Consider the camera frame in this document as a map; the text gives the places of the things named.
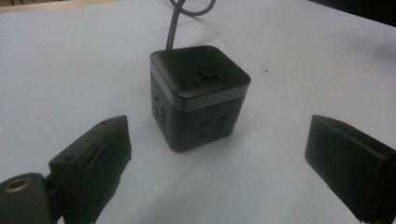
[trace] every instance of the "power socket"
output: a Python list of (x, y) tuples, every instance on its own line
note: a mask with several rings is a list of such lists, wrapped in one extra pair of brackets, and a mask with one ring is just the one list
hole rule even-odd
[(152, 113), (170, 148), (182, 152), (233, 132), (250, 76), (219, 49), (150, 55)]

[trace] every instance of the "black cable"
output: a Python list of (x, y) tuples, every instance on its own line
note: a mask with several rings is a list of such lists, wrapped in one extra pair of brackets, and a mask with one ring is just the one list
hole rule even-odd
[(175, 41), (176, 28), (177, 28), (177, 20), (178, 20), (178, 15), (180, 15), (180, 12), (190, 17), (202, 16), (208, 13), (216, 3), (216, 0), (210, 0), (209, 6), (204, 10), (191, 12), (186, 9), (183, 9), (183, 4), (186, 2), (186, 0), (178, 0), (177, 3), (175, 2), (175, 0), (170, 0), (170, 1), (172, 5), (174, 5), (175, 10), (172, 16), (171, 27), (169, 28), (169, 35), (168, 35), (168, 40), (166, 42), (166, 49), (172, 49), (173, 47), (173, 43)]

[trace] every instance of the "white table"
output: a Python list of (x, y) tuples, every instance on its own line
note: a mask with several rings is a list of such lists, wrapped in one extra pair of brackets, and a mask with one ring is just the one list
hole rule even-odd
[(166, 0), (0, 14), (0, 181), (127, 115), (133, 160), (98, 223), (359, 223), (305, 162), (311, 116), (396, 148), (396, 29), (308, 1), (219, 0), (175, 48), (212, 45), (252, 78), (232, 136), (173, 152), (151, 115)]

